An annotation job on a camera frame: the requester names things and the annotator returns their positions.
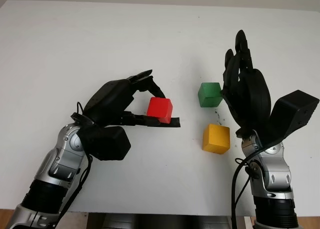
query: white table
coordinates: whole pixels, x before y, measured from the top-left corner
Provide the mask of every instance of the white table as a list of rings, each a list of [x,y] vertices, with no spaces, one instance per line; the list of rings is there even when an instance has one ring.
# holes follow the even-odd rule
[[[0,8],[0,208],[22,201],[77,101],[85,105],[105,82],[153,69],[181,128],[126,127],[125,159],[95,159],[70,209],[230,215],[234,158],[244,157],[239,127],[225,102],[218,113],[199,106],[200,84],[223,83],[225,52],[243,29],[273,103],[296,89],[319,98],[319,19],[277,9],[7,1]],[[144,114],[151,95],[134,97],[129,109]],[[230,127],[230,150],[202,151],[204,128],[219,122]],[[298,216],[320,216],[319,123],[317,108],[284,141]],[[249,186],[238,207],[254,215]]]

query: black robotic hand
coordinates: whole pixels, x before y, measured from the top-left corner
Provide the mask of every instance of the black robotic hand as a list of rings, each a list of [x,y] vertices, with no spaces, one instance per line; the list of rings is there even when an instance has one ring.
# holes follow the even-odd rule
[[[240,126],[236,135],[246,138],[254,130],[263,147],[272,147],[308,123],[319,99],[296,90],[279,98],[271,113],[268,86],[262,73],[253,68],[243,30],[235,37],[235,52],[229,49],[225,54],[222,96]]]
[[[127,79],[107,82],[91,97],[82,114],[75,112],[71,116],[81,125],[77,134],[86,153],[102,161],[123,160],[131,144],[121,126],[180,127],[178,117],[171,118],[167,124],[156,117],[125,111],[136,91],[149,91],[155,97],[165,98],[151,73],[152,70],[147,70]]]

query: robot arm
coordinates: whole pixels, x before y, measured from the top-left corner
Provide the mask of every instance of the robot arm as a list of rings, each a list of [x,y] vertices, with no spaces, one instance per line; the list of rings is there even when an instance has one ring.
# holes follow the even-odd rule
[[[278,99],[271,113],[270,93],[262,73],[253,68],[245,33],[235,38],[235,51],[225,54],[222,96],[242,138],[246,158],[235,170],[231,192],[232,228],[237,228],[235,190],[240,169],[247,165],[256,206],[255,229],[299,228],[291,173],[282,141],[307,125],[319,99],[300,90]]]
[[[75,112],[71,116],[74,123],[66,125],[59,132],[56,146],[44,158],[29,192],[16,207],[7,229],[55,228],[81,190],[90,172],[92,156],[101,161],[119,161],[126,156],[131,144],[121,126],[180,127],[178,117],[166,124],[156,117],[124,111],[134,100],[136,91],[149,91],[155,97],[165,97],[153,81],[151,72],[148,70],[127,79],[109,81],[92,96],[83,110],[80,105],[82,114]],[[85,156],[88,167],[61,210]]]
[[[7,229],[55,227],[59,210],[85,156],[77,135],[80,126],[66,125],[44,158],[29,192],[19,204]]]

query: floor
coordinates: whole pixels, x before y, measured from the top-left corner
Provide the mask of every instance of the floor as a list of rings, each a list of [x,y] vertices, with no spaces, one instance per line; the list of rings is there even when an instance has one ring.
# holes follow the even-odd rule
[[[13,210],[0,209],[0,229],[5,229]],[[86,212],[67,212],[57,229],[86,229],[88,213]],[[304,229],[320,229],[320,216],[317,217],[298,217],[299,224]]]

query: wooden block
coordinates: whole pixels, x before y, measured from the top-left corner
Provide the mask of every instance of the wooden block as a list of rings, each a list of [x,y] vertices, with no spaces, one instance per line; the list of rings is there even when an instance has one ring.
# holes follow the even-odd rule
[[[200,107],[216,108],[222,101],[221,87],[218,82],[203,82],[198,91]]]
[[[230,128],[209,124],[203,133],[202,149],[206,152],[223,154],[230,148]]]
[[[161,123],[169,124],[171,122],[173,106],[168,98],[151,97],[147,116],[156,117]]]

